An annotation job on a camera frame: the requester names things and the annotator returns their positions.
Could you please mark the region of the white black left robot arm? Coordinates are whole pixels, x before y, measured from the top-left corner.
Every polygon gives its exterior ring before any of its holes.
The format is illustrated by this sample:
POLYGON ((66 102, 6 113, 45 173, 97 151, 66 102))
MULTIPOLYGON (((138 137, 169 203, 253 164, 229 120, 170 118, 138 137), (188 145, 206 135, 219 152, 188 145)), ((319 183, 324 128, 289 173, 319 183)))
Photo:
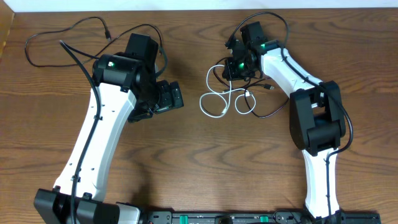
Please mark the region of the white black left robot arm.
POLYGON ((83 126, 52 190, 39 189, 34 207, 45 223, 139 223, 128 203, 105 203, 109 168, 126 122, 183 106, 177 82, 158 81, 154 60, 102 55, 83 126))

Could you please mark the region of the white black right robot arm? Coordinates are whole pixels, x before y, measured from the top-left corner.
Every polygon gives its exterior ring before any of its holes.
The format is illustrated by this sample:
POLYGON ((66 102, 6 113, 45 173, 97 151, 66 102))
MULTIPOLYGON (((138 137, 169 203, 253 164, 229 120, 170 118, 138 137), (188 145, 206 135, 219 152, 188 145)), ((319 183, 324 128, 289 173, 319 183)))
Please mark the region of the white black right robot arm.
POLYGON ((289 97, 289 129, 305 161, 305 208, 314 220, 332 219, 340 211, 336 197, 336 159, 341 139, 353 130, 341 102, 339 86, 304 70, 277 40, 227 41, 223 77, 227 80, 262 72, 289 97))

